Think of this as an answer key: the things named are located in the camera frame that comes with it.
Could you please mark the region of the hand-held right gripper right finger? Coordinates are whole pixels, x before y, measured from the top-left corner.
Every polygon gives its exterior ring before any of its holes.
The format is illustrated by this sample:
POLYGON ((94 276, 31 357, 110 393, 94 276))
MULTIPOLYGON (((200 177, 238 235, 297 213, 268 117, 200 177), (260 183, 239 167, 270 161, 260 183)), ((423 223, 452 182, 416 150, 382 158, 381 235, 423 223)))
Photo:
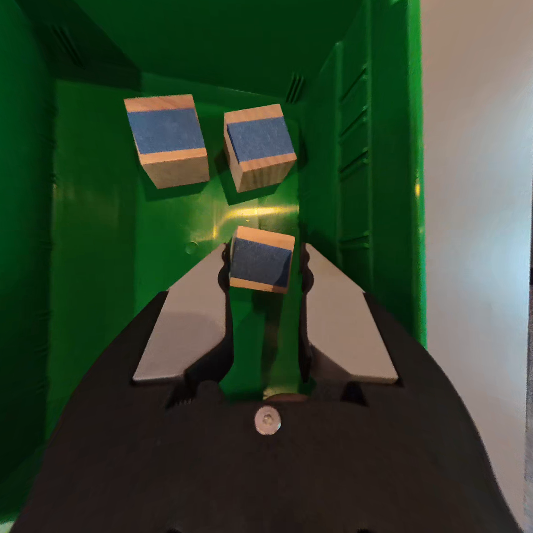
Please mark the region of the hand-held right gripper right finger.
POLYGON ((302 381, 396 383, 398 374, 364 290, 309 243, 301 248, 300 271, 302 381))

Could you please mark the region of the wooden cube with blue stripe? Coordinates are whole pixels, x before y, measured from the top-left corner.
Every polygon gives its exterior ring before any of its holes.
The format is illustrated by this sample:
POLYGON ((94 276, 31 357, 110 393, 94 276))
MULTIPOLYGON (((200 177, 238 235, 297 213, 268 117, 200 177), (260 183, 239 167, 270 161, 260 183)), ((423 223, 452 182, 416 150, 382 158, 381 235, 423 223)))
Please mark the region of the wooden cube with blue stripe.
POLYGON ((230 247, 231 287, 287 294, 295 237, 238 226, 230 247))
POLYGON ((223 139, 237 193, 279 185, 297 160, 279 103, 225 112, 223 139))
POLYGON ((124 99, 139 162, 157 189, 210 180, 192 94, 124 99))

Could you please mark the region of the green plastic bin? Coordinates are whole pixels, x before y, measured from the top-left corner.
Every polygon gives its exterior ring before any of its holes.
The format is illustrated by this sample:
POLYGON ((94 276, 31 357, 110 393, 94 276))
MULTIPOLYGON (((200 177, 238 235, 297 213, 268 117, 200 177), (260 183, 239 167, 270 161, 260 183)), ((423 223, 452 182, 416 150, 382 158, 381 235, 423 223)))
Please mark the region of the green plastic bin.
POLYGON ((230 289, 238 403, 307 392, 301 242, 427 346, 422 1, 1 1, 1 532, 88 373, 239 224, 296 237, 286 296, 230 289), (192 94, 210 180, 157 189, 124 99, 192 94), (228 111, 297 160, 237 193, 228 111))

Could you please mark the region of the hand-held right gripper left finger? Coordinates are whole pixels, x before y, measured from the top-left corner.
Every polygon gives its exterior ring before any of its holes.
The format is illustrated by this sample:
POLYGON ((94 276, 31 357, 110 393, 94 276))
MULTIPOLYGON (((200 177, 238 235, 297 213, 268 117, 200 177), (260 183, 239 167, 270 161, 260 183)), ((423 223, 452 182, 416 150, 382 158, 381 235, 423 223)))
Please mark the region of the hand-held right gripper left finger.
POLYGON ((173 283, 133 374, 135 383, 221 382, 233 364, 228 243, 173 283))

